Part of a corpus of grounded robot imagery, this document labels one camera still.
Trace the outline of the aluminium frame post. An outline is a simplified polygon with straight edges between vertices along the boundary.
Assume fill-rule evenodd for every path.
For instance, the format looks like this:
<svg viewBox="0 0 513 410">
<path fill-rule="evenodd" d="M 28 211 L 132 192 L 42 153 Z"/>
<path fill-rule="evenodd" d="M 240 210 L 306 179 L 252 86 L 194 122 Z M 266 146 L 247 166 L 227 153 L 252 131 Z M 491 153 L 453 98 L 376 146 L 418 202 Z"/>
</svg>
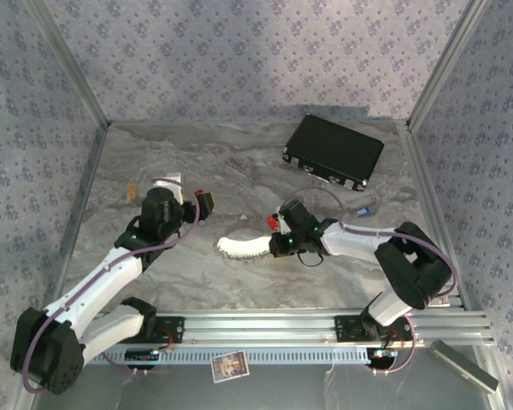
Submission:
<svg viewBox="0 0 513 410">
<path fill-rule="evenodd" d="M 108 118 L 45 0 L 24 0 L 24 2 L 91 117 L 101 129 L 107 130 L 109 127 Z"/>
<path fill-rule="evenodd" d="M 468 0 L 407 119 L 407 127 L 410 132 L 416 132 L 422 125 L 490 2 L 491 0 Z"/>
</svg>

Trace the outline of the aluminium side rail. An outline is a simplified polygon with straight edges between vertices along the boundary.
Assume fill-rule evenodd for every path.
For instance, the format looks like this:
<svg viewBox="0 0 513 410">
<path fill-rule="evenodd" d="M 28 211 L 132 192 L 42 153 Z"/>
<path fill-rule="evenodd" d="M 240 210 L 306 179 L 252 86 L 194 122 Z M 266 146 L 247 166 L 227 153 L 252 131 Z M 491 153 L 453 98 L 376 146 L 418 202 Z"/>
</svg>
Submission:
<svg viewBox="0 0 513 410">
<path fill-rule="evenodd" d="M 427 170 L 418 141 L 411 134 L 405 120 L 395 120 L 401 145 L 408 161 L 410 175 L 416 187 L 429 237 L 445 252 L 458 272 L 457 288 L 450 293 L 448 301 L 451 307 L 474 310 L 468 292 L 462 281 L 462 270 L 457 262 L 439 201 L 434 192 L 433 183 Z"/>
<path fill-rule="evenodd" d="M 74 205 L 72 206 L 68 223 L 66 224 L 66 230 L 62 238 L 61 247 L 59 248 L 59 266 L 56 270 L 55 278 L 51 281 L 49 302 L 52 302 L 62 294 L 68 265 L 72 258 L 77 237 L 80 232 L 83 215 L 91 193 L 93 180 L 97 172 L 98 163 L 103 151 L 108 129 L 109 124 L 106 123 L 104 128 L 97 132 L 95 140 L 91 145 L 91 150 L 89 151 L 83 173 L 80 177 L 80 184 L 76 191 Z"/>
</svg>

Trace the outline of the small circuit board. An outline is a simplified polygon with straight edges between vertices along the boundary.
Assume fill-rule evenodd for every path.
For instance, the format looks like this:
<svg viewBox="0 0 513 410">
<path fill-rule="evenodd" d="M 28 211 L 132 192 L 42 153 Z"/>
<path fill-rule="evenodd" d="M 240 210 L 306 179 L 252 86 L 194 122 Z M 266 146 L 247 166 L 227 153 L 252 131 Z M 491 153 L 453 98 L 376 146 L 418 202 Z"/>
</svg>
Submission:
<svg viewBox="0 0 513 410">
<path fill-rule="evenodd" d="M 389 371 L 393 368 L 398 357 L 398 351 L 394 348 L 368 348 L 368 367 L 371 369 Z"/>
<path fill-rule="evenodd" d="M 124 354 L 126 361 L 158 361 L 160 352 L 153 348 L 128 348 Z"/>
</svg>

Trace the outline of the black mounting plate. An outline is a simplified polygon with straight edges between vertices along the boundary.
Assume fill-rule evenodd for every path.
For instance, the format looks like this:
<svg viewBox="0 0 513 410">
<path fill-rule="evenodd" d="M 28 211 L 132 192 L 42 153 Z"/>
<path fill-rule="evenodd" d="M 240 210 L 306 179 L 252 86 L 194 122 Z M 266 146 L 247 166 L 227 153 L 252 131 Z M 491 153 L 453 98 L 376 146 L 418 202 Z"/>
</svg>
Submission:
<svg viewBox="0 0 513 410">
<path fill-rule="evenodd" d="M 385 342 L 397 335 L 401 341 L 412 339 L 412 330 L 406 318 L 396 319 L 390 325 L 380 325 L 362 315 L 338 315 L 334 317 L 334 329 L 340 342 Z"/>
<path fill-rule="evenodd" d="M 150 321 L 144 341 L 156 345 L 182 343 L 185 318 L 181 316 L 156 316 Z"/>
</svg>

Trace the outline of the grey metal bar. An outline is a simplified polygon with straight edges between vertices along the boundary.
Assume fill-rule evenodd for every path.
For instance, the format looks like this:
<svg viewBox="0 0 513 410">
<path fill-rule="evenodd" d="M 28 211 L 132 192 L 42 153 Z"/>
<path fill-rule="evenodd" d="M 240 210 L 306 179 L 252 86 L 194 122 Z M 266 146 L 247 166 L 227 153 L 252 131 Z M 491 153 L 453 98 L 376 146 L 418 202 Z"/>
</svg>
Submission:
<svg viewBox="0 0 513 410">
<path fill-rule="evenodd" d="M 487 394 L 494 394 L 497 391 L 499 381 L 494 376 L 443 341 L 434 341 L 429 348 L 429 353 Z"/>
</svg>

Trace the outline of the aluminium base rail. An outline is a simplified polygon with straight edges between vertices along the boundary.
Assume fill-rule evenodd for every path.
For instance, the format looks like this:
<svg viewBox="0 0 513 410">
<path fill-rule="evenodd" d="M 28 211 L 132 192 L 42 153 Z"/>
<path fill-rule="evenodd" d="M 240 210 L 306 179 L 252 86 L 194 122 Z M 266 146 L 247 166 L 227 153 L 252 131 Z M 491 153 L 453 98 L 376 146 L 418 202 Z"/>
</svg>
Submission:
<svg viewBox="0 0 513 410">
<path fill-rule="evenodd" d="M 256 309 L 163 312 L 185 319 L 183 347 L 333 346 L 337 343 L 334 318 L 354 310 Z M 416 345 L 441 340 L 452 346 L 495 343 L 482 311 L 432 307 L 411 315 Z"/>
</svg>

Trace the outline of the black case with metal latches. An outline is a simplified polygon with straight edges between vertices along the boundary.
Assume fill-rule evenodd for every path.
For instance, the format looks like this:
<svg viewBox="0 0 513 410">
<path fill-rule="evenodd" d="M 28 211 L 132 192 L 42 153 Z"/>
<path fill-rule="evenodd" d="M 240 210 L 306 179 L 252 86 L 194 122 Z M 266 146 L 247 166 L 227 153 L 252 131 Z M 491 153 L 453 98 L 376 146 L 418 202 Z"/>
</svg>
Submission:
<svg viewBox="0 0 513 410">
<path fill-rule="evenodd" d="M 286 143 L 282 158 L 328 183 L 363 191 L 383 149 L 376 138 L 307 114 Z"/>
</svg>

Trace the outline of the picture card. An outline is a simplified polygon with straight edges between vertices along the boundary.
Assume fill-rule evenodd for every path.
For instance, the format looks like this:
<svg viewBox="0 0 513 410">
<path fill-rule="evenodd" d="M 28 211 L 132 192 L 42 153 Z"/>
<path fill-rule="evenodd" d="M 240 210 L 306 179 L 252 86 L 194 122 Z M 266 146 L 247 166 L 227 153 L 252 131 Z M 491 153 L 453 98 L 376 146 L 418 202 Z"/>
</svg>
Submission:
<svg viewBox="0 0 513 410">
<path fill-rule="evenodd" d="M 210 360 L 210 364 L 215 384 L 250 375 L 247 354 L 244 350 L 219 354 Z"/>
</svg>

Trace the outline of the band of metal key rings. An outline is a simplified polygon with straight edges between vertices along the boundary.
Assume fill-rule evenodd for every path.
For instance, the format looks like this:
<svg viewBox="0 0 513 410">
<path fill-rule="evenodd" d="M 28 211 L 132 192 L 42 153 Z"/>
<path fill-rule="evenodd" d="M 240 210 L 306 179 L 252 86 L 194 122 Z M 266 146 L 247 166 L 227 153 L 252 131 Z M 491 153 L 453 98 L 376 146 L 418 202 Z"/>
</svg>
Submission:
<svg viewBox="0 0 513 410">
<path fill-rule="evenodd" d="M 271 255 L 270 240 L 270 235 L 246 240 L 221 237 L 217 241 L 216 248 L 227 261 L 256 261 Z"/>
</svg>

